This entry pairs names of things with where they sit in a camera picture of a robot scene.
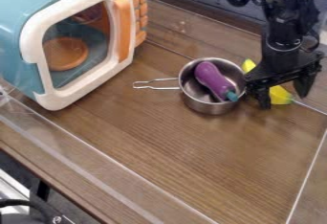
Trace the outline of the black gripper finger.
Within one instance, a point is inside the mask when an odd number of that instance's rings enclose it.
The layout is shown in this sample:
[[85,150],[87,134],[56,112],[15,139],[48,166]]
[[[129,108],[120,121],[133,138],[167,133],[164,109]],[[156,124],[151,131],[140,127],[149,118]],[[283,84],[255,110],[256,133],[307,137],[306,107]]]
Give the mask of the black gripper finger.
[[300,98],[304,98],[308,95],[316,74],[320,72],[320,70],[320,63],[316,62],[302,70],[298,79],[294,80],[294,88]]
[[268,87],[248,85],[247,86],[247,92],[256,99],[256,101],[259,103],[259,107],[262,109],[270,109],[271,108],[271,97],[270,97],[270,88]]

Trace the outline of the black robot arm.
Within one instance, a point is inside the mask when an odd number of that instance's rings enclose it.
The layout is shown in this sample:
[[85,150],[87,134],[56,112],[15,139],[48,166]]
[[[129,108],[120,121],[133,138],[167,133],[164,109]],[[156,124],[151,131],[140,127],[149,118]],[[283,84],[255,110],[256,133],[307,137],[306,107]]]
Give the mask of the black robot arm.
[[232,6],[255,3],[263,10],[262,59],[246,74],[247,91],[264,109],[271,107],[270,88],[291,82],[299,97],[311,91],[324,54],[304,38],[319,38],[312,29],[319,9],[314,0],[226,0]]

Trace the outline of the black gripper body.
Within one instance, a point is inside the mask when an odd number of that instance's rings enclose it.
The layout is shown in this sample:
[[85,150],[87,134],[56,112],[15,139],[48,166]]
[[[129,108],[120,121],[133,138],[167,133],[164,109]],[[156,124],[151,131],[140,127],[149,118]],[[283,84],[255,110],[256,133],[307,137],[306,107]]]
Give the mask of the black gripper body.
[[268,43],[268,36],[262,36],[262,60],[256,67],[246,74],[247,86],[272,87],[290,81],[294,82],[302,70],[322,61],[324,54],[318,50],[295,48],[279,50]]

